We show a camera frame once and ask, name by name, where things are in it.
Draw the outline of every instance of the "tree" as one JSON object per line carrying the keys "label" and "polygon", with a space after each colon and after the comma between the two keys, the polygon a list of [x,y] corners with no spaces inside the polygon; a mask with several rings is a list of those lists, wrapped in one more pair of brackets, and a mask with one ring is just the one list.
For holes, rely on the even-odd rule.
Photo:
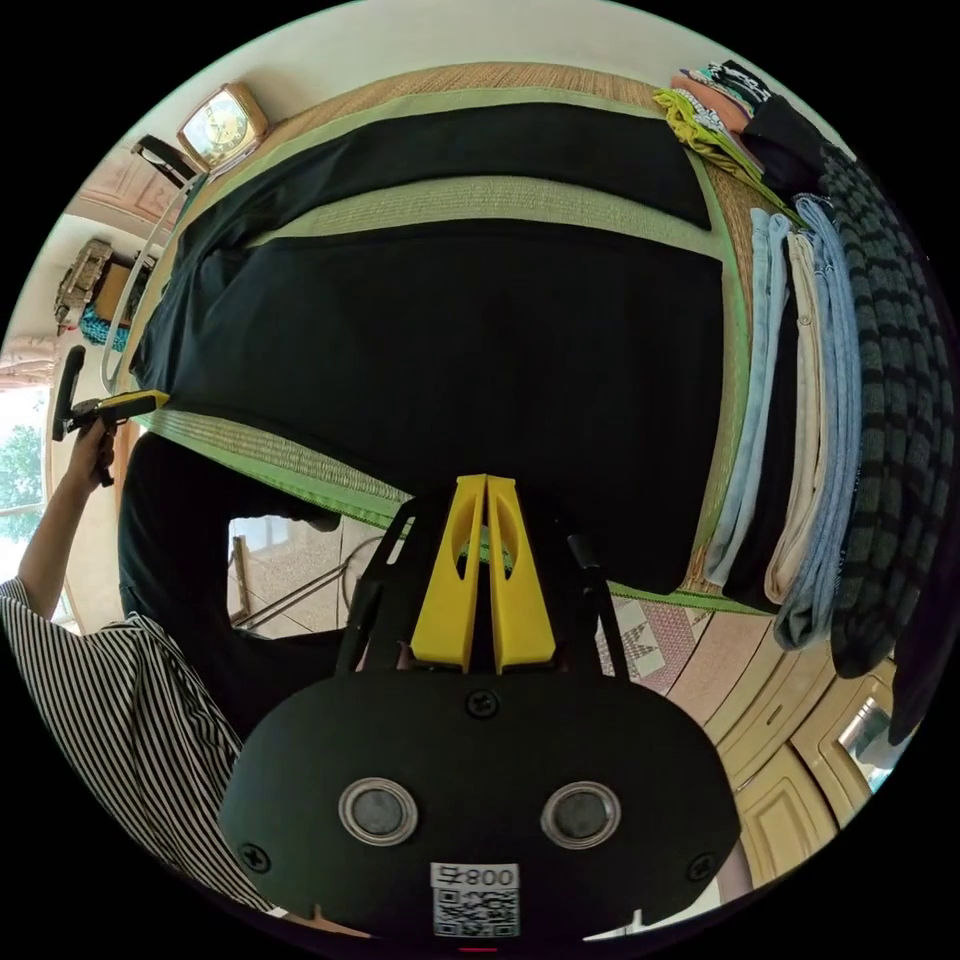
{"label": "tree", "polygon": [[[43,501],[42,442],[38,427],[17,424],[0,443],[0,509]],[[39,511],[0,517],[0,537],[22,541],[36,529]]]}

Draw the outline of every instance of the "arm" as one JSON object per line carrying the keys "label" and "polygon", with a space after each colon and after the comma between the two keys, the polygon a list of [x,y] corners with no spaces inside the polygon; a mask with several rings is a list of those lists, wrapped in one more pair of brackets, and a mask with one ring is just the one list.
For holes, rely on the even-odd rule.
{"label": "arm", "polygon": [[99,484],[98,463],[113,461],[113,429],[98,420],[77,438],[67,472],[47,504],[40,525],[20,562],[18,577],[30,609],[50,619],[57,608],[80,517]]}

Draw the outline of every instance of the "light blue towel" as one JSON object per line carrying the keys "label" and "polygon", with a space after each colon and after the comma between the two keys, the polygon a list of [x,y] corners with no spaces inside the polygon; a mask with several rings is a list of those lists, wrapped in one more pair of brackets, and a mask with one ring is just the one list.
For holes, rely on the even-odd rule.
{"label": "light blue towel", "polygon": [[758,209],[751,210],[750,216],[753,221],[753,350],[747,407],[730,484],[704,561],[705,578],[720,587],[727,582],[757,503],[780,321],[788,296],[783,247],[790,232],[790,221],[782,213],[769,216]]}
{"label": "light blue towel", "polygon": [[810,552],[803,558],[777,615],[774,633],[787,650],[829,633],[840,573],[843,540],[850,519],[860,465],[860,348],[853,291],[840,236],[820,204],[807,197],[797,212],[810,224],[817,298],[822,318],[827,444],[833,451],[823,495],[813,520]]}

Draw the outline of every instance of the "label sticker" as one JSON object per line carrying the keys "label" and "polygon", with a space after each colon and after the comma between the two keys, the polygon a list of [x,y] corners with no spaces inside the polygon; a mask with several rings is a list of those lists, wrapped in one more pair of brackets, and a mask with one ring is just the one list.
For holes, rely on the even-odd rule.
{"label": "label sticker", "polygon": [[520,935],[520,868],[515,863],[431,863],[433,932],[438,937]]}

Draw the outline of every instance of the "yellow plastic part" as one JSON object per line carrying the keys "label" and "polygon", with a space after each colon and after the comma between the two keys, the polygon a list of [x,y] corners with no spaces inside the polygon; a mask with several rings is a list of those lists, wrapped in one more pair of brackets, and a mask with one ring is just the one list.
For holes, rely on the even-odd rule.
{"label": "yellow plastic part", "polygon": [[[470,667],[486,481],[484,474],[457,480],[443,540],[410,644],[411,652],[421,663],[459,666],[464,673]],[[467,565],[461,580],[457,560],[468,540]]]}
{"label": "yellow plastic part", "polygon": [[163,393],[160,390],[137,390],[133,393],[118,393],[115,397],[107,397],[99,403],[100,409],[104,407],[120,407],[133,400],[142,400],[144,397],[153,397],[157,410],[160,409],[169,399],[170,394]]}
{"label": "yellow plastic part", "polygon": [[[487,526],[497,673],[510,667],[548,663],[556,651],[556,643],[513,480],[487,477]],[[509,578],[503,559],[504,546],[513,559]]]}

